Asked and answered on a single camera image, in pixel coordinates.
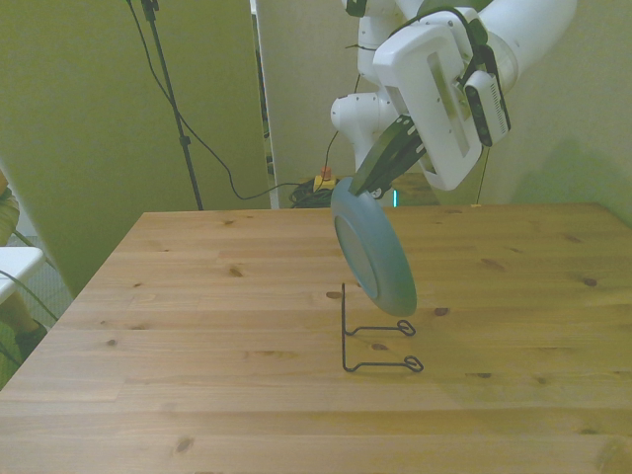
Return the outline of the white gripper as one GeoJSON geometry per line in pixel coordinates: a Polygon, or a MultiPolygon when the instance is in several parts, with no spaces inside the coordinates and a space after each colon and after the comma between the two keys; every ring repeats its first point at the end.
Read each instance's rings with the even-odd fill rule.
{"type": "Polygon", "coordinates": [[[482,151],[459,80],[473,51],[460,21],[419,21],[387,39],[373,69],[399,116],[372,145],[350,184],[352,194],[380,191],[426,154],[429,183],[456,189],[482,151]],[[422,140],[416,140],[416,130],[422,140]]]}

